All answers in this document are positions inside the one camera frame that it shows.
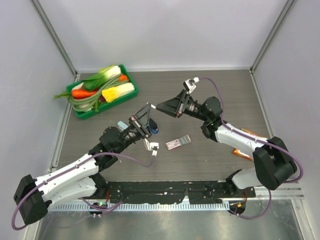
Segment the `blue black stapler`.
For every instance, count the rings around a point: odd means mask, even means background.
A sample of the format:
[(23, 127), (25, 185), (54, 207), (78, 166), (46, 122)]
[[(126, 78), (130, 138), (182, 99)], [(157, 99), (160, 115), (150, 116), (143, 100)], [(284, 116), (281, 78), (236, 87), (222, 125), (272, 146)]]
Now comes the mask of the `blue black stapler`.
[(149, 119), (149, 129), (152, 134), (157, 134), (159, 132), (158, 125), (152, 118)]

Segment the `light blue white stapler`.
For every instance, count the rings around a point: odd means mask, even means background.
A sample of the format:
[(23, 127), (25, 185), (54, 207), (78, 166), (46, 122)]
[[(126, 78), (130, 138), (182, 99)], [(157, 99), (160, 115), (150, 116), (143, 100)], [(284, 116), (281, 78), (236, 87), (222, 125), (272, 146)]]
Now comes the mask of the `light blue white stapler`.
[(117, 123), (117, 127), (122, 132), (122, 131), (124, 131), (124, 130), (126, 130), (128, 128), (128, 125), (126, 123), (124, 123), (123, 121), (119, 121)]

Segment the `red white staple box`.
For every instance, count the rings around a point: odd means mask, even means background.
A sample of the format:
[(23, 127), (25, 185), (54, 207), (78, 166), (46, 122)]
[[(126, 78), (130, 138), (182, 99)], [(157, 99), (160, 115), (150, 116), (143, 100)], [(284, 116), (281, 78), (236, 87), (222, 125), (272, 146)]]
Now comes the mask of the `red white staple box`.
[(177, 138), (177, 139), (174, 139), (174, 140), (171, 140), (171, 141), (167, 142), (166, 143), (166, 147), (170, 151), (170, 150), (173, 150), (175, 148), (181, 147), (182, 145), (189, 144), (191, 142), (192, 142), (191, 138), (187, 134), (187, 135), (184, 135), (184, 136), (182, 136), (180, 138)]

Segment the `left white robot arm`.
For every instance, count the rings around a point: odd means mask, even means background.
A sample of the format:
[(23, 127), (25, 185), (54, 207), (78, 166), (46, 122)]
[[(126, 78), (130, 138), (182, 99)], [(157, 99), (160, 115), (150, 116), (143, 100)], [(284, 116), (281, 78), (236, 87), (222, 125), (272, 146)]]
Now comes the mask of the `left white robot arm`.
[(67, 166), (33, 178), (30, 174), (21, 178), (13, 195), (16, 209), (13, 212), (11, 226), (16, 226), (16, 217), (20, 214), (25, 226), (42, 219), (50, 209), (76, 198), (90, 197), (100, 200), (107, 192), (107, 184), (99, 174), (111, 167), (123, 151), (139, 140), (147, 141), (152, 136), (150, 112), (154, 105), (147, 103), (129, 119), (124, 130), (108, 127), (99, 138), (99, 143), (88, 153)]

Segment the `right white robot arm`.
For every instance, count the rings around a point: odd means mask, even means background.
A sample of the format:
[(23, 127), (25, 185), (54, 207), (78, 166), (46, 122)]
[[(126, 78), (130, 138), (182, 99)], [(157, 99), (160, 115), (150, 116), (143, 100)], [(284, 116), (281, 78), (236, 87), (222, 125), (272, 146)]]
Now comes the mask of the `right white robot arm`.
[(198, 103), (182, 90), (176, 97), (157, 104), (156, 109), (174, 118), (186, 114), (202, 120), (201, 130), (206, 138), (238, 149), (253, 159), (253, 168), (240, 169), (226, 179), (225, 190), (230, 197), (238, 197), (248, 187), (276, 190), (298, 170), (280, 138), (255, 136), (224, 121), (221, 102), (215, 96)]

